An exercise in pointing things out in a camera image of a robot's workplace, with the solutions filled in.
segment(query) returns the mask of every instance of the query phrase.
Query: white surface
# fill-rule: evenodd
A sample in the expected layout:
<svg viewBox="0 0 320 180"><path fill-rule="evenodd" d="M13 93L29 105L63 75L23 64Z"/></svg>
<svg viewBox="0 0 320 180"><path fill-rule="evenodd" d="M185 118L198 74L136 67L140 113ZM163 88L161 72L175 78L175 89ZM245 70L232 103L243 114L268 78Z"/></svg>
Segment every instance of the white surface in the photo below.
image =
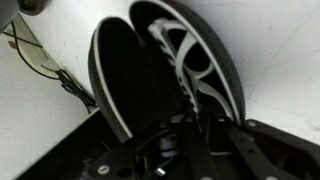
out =
<svg viewBox="0 0 320 180"><path fill-rule="evenodd" d="M51 0L25 17L60 65L91 90L91 35L106 16L128 19L132 0ZM225 44L244 86L247 117L320 144L318 0L179 0L198 12Z"/></svg>
<svg viewBox="0 0 320 180"><path fill-rule="evenodd" d="M31 71L0 35L0 179L12 179L82 123L82 102Z"/></svg>

